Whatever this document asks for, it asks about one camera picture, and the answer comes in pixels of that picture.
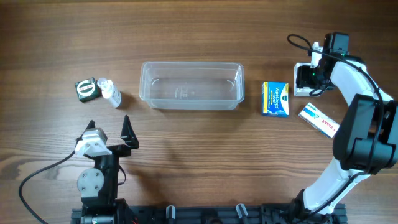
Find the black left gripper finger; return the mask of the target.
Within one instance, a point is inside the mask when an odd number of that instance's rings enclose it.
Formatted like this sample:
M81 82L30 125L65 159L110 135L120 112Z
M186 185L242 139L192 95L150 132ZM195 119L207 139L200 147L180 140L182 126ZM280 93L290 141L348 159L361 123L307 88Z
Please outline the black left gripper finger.
M91 121L88 123L88 125L87 125L86 129L83 131L83 133L84 133L87 129L92 129L92 128L95 128L95 122L94 122L93 120L91 120Z
M124 116L123 126L121 130L121 139L128 147L138 147L139 141L134 133L131 121L128 115Z

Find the white medicine packet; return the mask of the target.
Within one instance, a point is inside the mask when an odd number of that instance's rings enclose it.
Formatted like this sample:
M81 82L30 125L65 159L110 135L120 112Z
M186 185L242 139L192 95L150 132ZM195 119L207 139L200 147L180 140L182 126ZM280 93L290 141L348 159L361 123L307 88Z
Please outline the white medicine packet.
M310 96L320 92L320 86L317 85L314 69L310 63L297 63L294 67L294 95Z

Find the blue VapoDrops box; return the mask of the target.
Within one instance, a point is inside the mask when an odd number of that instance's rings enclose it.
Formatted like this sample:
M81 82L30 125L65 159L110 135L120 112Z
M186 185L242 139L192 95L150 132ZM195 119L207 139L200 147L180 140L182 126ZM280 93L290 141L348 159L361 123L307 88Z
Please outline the blue VapoDrops box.
M284 82L263 82L262 115L289 116L289 84Z

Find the white Panadol box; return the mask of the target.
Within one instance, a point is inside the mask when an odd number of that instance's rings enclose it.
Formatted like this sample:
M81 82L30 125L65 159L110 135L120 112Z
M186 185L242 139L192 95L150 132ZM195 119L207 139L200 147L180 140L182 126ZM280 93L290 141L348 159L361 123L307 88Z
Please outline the white Panadol box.
M333 138L340 127L311 103L307 103L298 115L328 138Z

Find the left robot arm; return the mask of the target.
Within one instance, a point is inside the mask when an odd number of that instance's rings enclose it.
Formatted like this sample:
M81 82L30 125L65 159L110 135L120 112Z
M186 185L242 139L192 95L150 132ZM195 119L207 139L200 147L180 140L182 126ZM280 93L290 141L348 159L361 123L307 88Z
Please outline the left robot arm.
M107 146L108 137L101 128L90 121L76 140L74 153L94 161L92 168L78 177L77 188L81 193L82 209L73 210L72 223L138 223L138 218L126 201L118 199L119 172L123 168L119 159L129 157L139 141L133 131L129 116L124 117L121 130L123 144Z

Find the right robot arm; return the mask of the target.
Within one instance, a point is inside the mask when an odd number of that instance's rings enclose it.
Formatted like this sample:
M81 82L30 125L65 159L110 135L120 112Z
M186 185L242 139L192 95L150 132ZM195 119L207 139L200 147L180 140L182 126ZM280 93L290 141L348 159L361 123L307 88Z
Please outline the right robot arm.
M397 162L397 102L357 60L338 60L329 72L349 109L334 136L328 167L291 203L290 218L301 222L333 213L355 185Z

